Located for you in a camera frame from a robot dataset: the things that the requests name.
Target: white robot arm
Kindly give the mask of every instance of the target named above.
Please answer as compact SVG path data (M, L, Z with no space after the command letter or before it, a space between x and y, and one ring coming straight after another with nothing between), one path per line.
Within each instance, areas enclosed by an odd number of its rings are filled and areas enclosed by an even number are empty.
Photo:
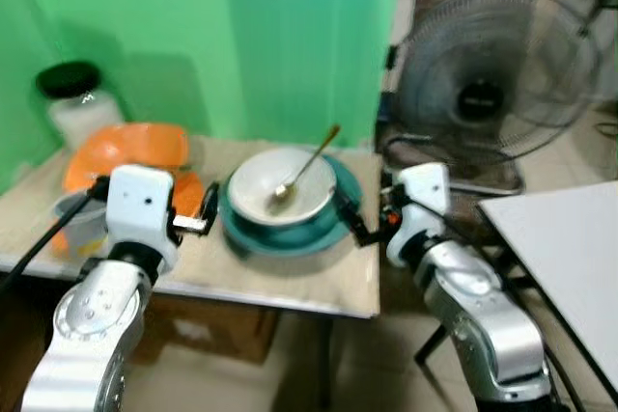
M105 216L111 251L58 304L51 345L30 379L22 411L120 410L124 363L142 336L153 285L178 260L178 232L206 234L216 215L216 187L200 219L176 215L173 188L163 171L113 171Z
M341 192L335 195L359 244L389 240L386 255L391 263L411 270L427 307L451 335L480 411L552 410L544 343L536 324L505 294L488 263L460 243L444 239L439 217L405 201L413 198L446 213L445 166L429 163L405 169L397 183L404 200L399 205L401 226L392 238L368 234Z

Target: table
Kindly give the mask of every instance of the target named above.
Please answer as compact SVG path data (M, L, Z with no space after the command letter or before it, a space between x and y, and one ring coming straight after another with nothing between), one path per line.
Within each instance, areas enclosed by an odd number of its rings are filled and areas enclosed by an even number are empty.
M618 405L618 182L480 208Z
M191 146L201 154L198 174L205 185L226 179L251 155L277 147L265 141L202 136L192 137ZM329 153L356 175L363 191L362 213L370 229L375 229L379 216L379 157L366 151L332 149ZM62 179L69 160L67 152L56 153L0 197L0 271L9 271L52 224L51 209L63 194ZM159 279L155 292L321 315L321 401L328 403L333 318L370 318L379 313L378 246L358 248L349 235L310 257L282 260L248 256L241 260L217 221L206 237L186 236L179 254L177 266ZM82 263L56 256L46 247L25 273L72 279Z

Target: orange bowl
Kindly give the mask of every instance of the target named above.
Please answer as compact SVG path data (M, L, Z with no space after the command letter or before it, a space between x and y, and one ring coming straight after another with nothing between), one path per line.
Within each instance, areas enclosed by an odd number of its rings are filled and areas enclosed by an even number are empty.
M98 176L109 176L123 164L144 164L174 175L173 204L178 214L194 216L204 196L195 173L181 172L189 154L184 130L171 124L110 125L93 134L73 155L65 174L67 192L89 188Z

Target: fan guard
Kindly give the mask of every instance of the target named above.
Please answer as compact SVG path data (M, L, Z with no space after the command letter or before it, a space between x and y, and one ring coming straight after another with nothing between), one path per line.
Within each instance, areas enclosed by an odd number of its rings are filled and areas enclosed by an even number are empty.
M393 115L450 163L504 162L583 112L599 52L559 0L446 0L406 40Z

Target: spoon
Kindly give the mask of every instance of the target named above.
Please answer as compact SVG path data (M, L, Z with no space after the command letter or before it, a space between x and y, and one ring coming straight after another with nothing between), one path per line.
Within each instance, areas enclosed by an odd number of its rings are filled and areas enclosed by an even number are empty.
M291 181L283 182L274 189L274 193L272 194L271 198L274 202L282 203L285 202L288 198L290 198L290 196L295 191L295 184L300 179L300 176L302 176L307 171L307 168L311 166L311 164L316 160L320 153L322 153L326 146L328 146L332 139L337 136L337 134L339 133L339 129L341 129L341 127L338 124L335 124L333 127L331 127L328 131L328 134L326 134L326 138L324 139L322 144L318 147L317 150L314 151L311 158L309 158L309 160L304 164L300 171L298 171L298 174L296 174L296 176Z

